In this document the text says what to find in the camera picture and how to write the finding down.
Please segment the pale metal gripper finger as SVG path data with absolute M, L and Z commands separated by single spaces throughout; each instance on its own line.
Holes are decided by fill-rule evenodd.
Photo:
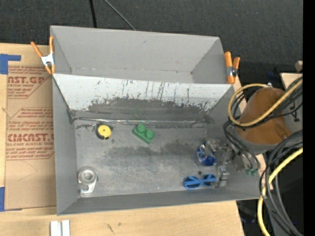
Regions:
M 205 154 L 206 156 L 216 157 L 220 152 L 220 140 L 208 139 L 205 143 Z
M 229 172 L 226 167 L 220 166 L 217 170 L 217 180 L 214 183 L 215 188 L 225 188 L 229 179 Z

